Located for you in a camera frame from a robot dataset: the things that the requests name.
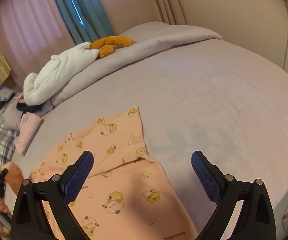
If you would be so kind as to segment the teal curtain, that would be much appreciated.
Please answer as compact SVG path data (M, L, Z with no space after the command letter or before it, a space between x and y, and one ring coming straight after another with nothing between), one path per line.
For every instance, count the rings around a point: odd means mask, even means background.
M75 44L115 35L100 0L55 0Z

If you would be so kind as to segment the peach cartoon print garment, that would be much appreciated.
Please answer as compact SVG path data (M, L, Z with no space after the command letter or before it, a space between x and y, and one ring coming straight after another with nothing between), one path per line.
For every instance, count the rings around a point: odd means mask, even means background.
M147 154L138 108L72 133L32 172L32 183L48 181L84 151L93 168L75 201L68 204L89 239L195 239L198 232L161 165ZM24 181L15 169L18 194ZM42 202L56 239L64 239L48 202Z

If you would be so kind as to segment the pink sheer curtain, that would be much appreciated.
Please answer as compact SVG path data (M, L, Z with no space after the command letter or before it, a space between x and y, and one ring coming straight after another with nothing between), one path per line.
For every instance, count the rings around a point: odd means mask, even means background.
M28 74L74 45L55 0L0 0L0 52L12 86L22 89Z

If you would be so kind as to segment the dark navy garment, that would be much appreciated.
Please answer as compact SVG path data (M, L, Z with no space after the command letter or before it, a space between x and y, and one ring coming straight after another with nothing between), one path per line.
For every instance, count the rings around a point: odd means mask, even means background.
M20 97L17 105L16 105L16 109L18 111L21 111L22 113L35 113L35 112L38 112L42 109L43 107L43 103L40 104L40 105L27 105L24 98L23 97Z

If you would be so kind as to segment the lilac quilted duvet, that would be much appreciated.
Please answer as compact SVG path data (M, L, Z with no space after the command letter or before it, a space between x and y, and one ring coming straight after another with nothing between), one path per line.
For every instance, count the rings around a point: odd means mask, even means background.
M44 116L56 106L86 89L102 77L128 64L141 61L174 47L222 39L219 34L206 28L190 25L168 25L161 22L150 22L135 26L126 31L125 35L136 40L136 43L126 48L118 48L113 54L96 60L43 103L42 109L36 112L36 115Z

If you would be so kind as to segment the lilac bed sheet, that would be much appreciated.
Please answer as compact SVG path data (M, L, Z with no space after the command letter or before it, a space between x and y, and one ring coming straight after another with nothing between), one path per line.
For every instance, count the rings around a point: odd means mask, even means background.
M262 179L281 220L288 205L288 74L220 40L173 48L100 79L49 112L27 154L13 161L29 176L69 133L133 106L148 153L197 229L215 205L191 168L196 150L238 180Z

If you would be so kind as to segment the folded pink garment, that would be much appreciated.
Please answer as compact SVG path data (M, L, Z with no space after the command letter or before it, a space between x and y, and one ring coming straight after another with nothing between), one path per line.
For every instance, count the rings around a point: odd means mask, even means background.
M24 156L32 142L43 119L34 113L25 113L20 122L20 133L15 138L14 145L18 154Z

